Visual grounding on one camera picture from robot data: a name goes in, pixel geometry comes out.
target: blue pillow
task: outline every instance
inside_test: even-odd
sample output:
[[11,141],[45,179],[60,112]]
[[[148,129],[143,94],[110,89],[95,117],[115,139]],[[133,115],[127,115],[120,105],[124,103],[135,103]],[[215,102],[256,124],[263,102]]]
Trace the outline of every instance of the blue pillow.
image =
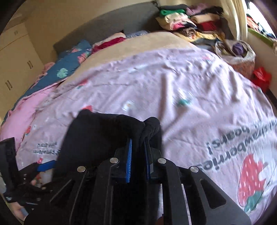
[[79,50],[71,52],[64,58],[58,60],[48,71],[47,75],[42,77],[35,86],[29,88],[24,96],[29,96],[32,93],[39,91],[53,83],[57,83],[60,80],[71,76],[80,64],[86,60],[91,54],[90,49]]
[[142,36],[142,35],[145,35],[145,34],[148,34],[148,33],[150,33],[150,32],[147,31],[147,30],[140,30],[140,31],[137,31],[137,32],[126,35],[126,38]]
[[70,52],[71,52],[71,50],[66,50],[66,51],[61,52],[61,53],[58,55],[58,60],[64,58],[64,57],[65,57],[66,55],[68,55]]
[[61,52],[58,55],[58,60],[64,58],[65,56],[70,54],[72,51],[74,52],[75,50],[84,50],[84,49],[89,49],[89,48],[91,48],[91,45],[89,44],[89,42],[87,40],[83,39],[72,49]]

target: cabinet handle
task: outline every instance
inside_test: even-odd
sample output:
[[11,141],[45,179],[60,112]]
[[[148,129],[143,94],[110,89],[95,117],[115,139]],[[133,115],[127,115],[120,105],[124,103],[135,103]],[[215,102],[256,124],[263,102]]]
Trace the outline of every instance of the cabinet handle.
[[30,69],[32,69],[31,65],[29,64],[29,62],[27,62],[28,66],[30,67]]
[[12,88],[12,85],[11,85],[11,83],[10,83],[10,81],[9,81],[9,80],[8,80],[8,83],[9,83],[10,87]]
[[6,82],[6,85],[7,85],[8,89],[9,89],[9,91],[10,91],[11,89],[10,89],[10,87],[8,86],[7,82]]
[[31,63],[31,61],[29,60],[29,63],[31,64],[32,68],[34,67],[33,64]]

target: green cloth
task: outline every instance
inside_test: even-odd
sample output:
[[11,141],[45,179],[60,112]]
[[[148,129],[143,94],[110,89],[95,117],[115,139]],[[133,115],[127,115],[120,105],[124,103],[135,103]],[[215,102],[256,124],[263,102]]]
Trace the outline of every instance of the green cloth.
[[273,47],[273,40],[270,40],[268,37],[264,36],[263,34],[248,28],[248,32],[253,34],[254,36],[256,36],[257,38],[259,38],[262,42],[264,42],[265,44],[267,44],[269,47]]
[[183,10],[183,9],[177,9],[177,10],[164,10],[164,9],[162,9],[160,11],[160,17],[165,17],[166,15],[174,13],[174,12],[177,12],[177,13],[186,13],[186,11]]

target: plastic bag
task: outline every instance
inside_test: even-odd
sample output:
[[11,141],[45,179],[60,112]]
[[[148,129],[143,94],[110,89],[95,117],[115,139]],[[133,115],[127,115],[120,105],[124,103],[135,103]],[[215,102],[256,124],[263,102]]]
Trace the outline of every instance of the plastic bag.
[[263,93],[266,93],[271,83],[271,73],[266,72],[263,67],[260,67],[254,70],[253,74],[254,76],[251,80],[253,84],[259,86],[262,89]]
[[[233,56],[234,53],[232,51],[232,46],[236,43],[241,43],[247,49],[247,53],[245,57],[242,56]],[[222,44],[222,42],[216,42],[215,44],[215,52],[217,56],[221,59],[223,59],[225,62],[227,62],[230,66],[233,67],[233,69],[240,74],[242,74],[244,77],[248,79],[252,79],[253,71],[255,67],[255,58],[256,54],[252,50],[249,44],[247,44],[244,41],[233,41],[233,40],[224,40],[224,44],[228,47],[228,50],[231,51],[230,55],[225,55],[221,52],[219,45]]]

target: pink bedsheet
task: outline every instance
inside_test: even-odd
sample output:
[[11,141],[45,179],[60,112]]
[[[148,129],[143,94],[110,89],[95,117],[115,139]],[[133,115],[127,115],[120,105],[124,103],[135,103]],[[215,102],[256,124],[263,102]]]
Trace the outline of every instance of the pink bedsheet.
[[36,107],[57,88],[52,84],[30,96],[22,98],[13,111],[8,112],[6,122],[1,127],[0,141],[14,137],[16,151],[24,136],[28,135],[28,127],[35,118]]

